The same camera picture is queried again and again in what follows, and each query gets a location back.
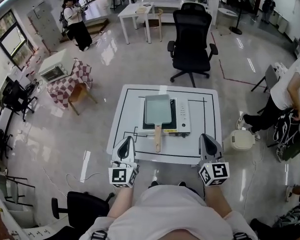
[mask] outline yellow sticker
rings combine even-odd
[[[163,130],[164,133],[176,133],[177,130]]]

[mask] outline glossy gray floor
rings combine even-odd
[[[174,83],[169,81],[178,72],[172,67],[167,52],[168,41],[176,38],[174,25],[162,27],[162,42],[158,29],[151,29],[151,44],[146,43],[143,28],[134,30],[131,19],[126,19],[126,27],[129,45],[126,45],[120,22],[114,16],[104,33],[95,37],[99,42],[88,51],[79,52],[72,42],[59,48],[69,48],[73,57],[92,66],[94,85],[91,93],[98,104],[89,99],[75,104],[81,113],[77,116],[71,109],[55,105],[47,90],[43,89],[35,113],[26,116],[26,123],[19,116],[14,117],[11,124],[14,150],[7,160],[9,174],[26,177],[36,186],[35,191],[22,190],[26,201],[34,204],[35,218],[40,225],[55,220],[51,210],[52,197],[59,199],[60,207],[66,206],[66,198],[61,192],[88,191],[105,199],[114,191],[108,180],[110,156],[106,153],[106,146],[124,84],[192,86],[188,75],[175,79]],[[222,137],[225,138],[235,129],[241,111],[255,114],[266,104],[268,95],[263,93],[263,88],[250,92],[251,84],[259,81],[270,63],[282,61],[289,67],[294,58],[270,39],[260,39],[246,32],[240,36],[220,36],[218,30],[212,29],[212,33],[219,55],[211,60],[211,76],[206,79],[194,75],[194,80],[198,88],[218,91]],[[213,36],[209,33],[208,43],[214,42]],[[298,202],[294,198],[292,203],[285,203],[284,194],[286,184],[300,184],[300,155],[287,163],[279,163],[274,149],[265,147],[266,143],[272,142],[272,131],[261,132],[261,138],[250,151],[226,156],[231,176],[222,188],[232,208],[245,212],[248,221],[261,218],[272,224],[275,216],[284,214]],[[87,151],[91,154],[85,176],[99,174],[80,182],[74,177],[80,179]],[[260,160],[256,168],[253,161]],[[190,166],[140,161],[135,199],[154,177],[163,184],[177,184],[182,180],[203,193],[197,171]]]

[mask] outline black office chair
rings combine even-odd
[[[186,73],[189,74],[193,87],[196,87],[193,73],[210,77],[210,60],[212,55],[218,55],[216,45],[210,43],[211,52],[208,57],[207,34],[212,16],[204,11],[183,9],[175,10],[173,18],[176,27],[176,41],[169,41],[167,50],[173,61],[173,67],[181,70],[170,78],[173,83],[175,78]]]
[[[65,226],[57,234],[48,238],[49,240],[78,240],[94,223],[96,218],[105,217],[109,213],[111,198],[115,196],[110,193],[104,201],[93,195],[80,192],[69,192],[66,202],[67,209],[58,207],[58,200],[51,199],[52,213],[56,219],[60,219],[59,213],[68,214],[70,226]]]
[[[8,83],[2,94],[3,105],[17,115],[19,115],[18,112],[22,112],[22,119],[24,122],[26,121],[25,115],[27,110],[30,110],[32,113],[35,112],[29,107],[29,104],[34,99],[37,100],[38,98],[35,96],[30,98],[29,93],[19,84],[17,80],[13,83]]]
[[[206,12],[206,8],[197,2],[184,2],[181,6],[181,10],[194,10],[200,12]]]

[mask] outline black stand base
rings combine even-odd
[[[237,35],[242,35],[242,31],[239,28],[236,28],[234,26],[230,26],[229,29],[231,30],[231,32],[233,32]]]

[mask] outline white t-shirt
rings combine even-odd
[[[285,110],[293,105],[287,88],[295,73],[299,73],[300,75],[300,58],[292,64],[289,70],[280,78],[279,82],[270,90],[272,100],[280,110]]]
[[[90,240],[100,230],[107,232],[107,240],[158,240],[179,229],[199,240],[232,240],[236,233],[258,239],[239,212],[222,218],[190,189],[158,185],[143,192],[119,218],[98,217],[80,240]]]
[[[63,11],[64,13],[64,18],[68,22],[68,26],[70,26],[73,23],[79,23],[82,22],[82,16],[81,13],[77,12],[78,7],[73,6],[73,7],[66,7]],[[76,13],[77,16],[71,19],[70,17]]]

